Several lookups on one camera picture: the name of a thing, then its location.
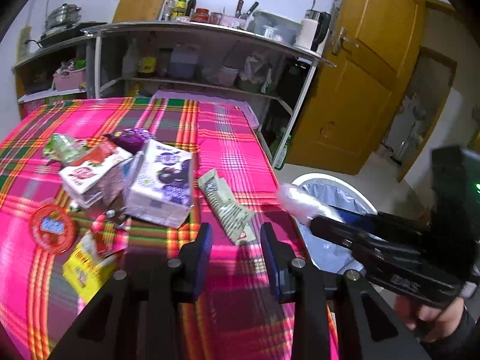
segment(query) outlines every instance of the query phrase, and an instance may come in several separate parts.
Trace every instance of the purple snack bag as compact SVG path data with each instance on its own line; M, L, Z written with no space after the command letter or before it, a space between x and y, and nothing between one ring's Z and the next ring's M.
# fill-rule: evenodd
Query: purple snack bag
M126 151L137 154L141 150L145 141L155 138L151 132L143 128L124 128L112 134L104 134L110 142L125 149Z

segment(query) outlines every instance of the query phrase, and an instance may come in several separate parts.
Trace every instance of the screw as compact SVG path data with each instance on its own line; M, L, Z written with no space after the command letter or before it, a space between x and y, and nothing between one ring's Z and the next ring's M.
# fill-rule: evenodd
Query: screw
M169 259L166 264L170 267L170 268L178 268L181 264L182 264L182 261L180 259Z
M348 277L350 280L357 281L360 279L360 272L356 271L355 269L348 269L345 272L345 276Z
M301 258L294 258L292 260L292 265L295 267L295 268L303 268L305 266L305 260L304 259L301 259Z
M125 271L116 271L114 274L113 274L113 278L115 280L123 280L124 278L127 277L127 273Z

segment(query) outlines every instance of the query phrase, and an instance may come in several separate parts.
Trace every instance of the door handle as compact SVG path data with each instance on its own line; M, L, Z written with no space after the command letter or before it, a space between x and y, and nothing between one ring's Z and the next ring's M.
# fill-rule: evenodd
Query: door handle
M332 54L333 55L335 55L335 56L338 55L340 50L343 48L344 43L351 44L354 48L358 49L358 47L359 47L358 43L355 42L352 39L347 38L346 34L347 34L347 30L342 27L340 29L340 32L337 35L337 38L335 39L334 44L333 44L333 48L332 48Z

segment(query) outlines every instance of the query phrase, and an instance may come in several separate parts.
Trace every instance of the wooden door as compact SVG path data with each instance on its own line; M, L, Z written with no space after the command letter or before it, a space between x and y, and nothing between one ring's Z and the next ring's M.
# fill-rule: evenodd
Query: wooden door
M313 83L287 162L358 173L403 97L424 19L423 0L343 1L323 54L337 67L323 67ZM342 29L345 40L335 53Z

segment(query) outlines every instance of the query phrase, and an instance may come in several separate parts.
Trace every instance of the spice jar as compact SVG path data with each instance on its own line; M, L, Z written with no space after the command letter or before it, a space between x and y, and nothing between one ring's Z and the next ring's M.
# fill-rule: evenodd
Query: spice jar
M197 8L190 21L194 21L195 23L208 23L208 18L210 17L208 12L208 9Z

